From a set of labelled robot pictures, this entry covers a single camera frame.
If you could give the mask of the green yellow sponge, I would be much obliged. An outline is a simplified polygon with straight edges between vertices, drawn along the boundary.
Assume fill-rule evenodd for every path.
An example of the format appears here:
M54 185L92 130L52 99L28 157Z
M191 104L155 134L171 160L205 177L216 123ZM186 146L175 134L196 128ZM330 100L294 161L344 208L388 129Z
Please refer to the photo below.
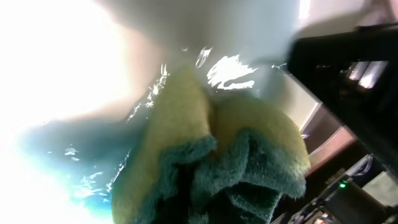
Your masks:
M296 124L247 93L211 99L192 67L171 73L111 193L114 223L269 223L305 195Z

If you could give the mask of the white plate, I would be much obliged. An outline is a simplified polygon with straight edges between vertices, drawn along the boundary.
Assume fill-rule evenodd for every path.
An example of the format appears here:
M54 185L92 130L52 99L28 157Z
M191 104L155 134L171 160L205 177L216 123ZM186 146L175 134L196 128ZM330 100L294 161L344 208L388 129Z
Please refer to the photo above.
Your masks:
M299 5L2 1L1 222L114 223L116 177L182 67L211 99L255 96L301 133L313 103L282 68Z

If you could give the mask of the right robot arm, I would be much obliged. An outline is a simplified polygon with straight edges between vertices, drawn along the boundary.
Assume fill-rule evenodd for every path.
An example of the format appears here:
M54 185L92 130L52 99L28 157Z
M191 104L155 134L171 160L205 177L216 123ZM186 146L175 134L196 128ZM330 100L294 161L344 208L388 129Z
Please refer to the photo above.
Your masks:
M340 127L311 152L304 198L281 201L274 223L396 223L397 205L364 186L397 180L397 24L298 39L282 68Z

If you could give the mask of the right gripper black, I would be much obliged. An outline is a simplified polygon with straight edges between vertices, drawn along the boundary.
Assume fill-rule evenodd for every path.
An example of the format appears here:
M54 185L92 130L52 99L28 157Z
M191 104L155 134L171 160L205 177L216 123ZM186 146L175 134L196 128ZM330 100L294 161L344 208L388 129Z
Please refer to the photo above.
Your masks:
M287 70L397 173L397 27L304 37Z

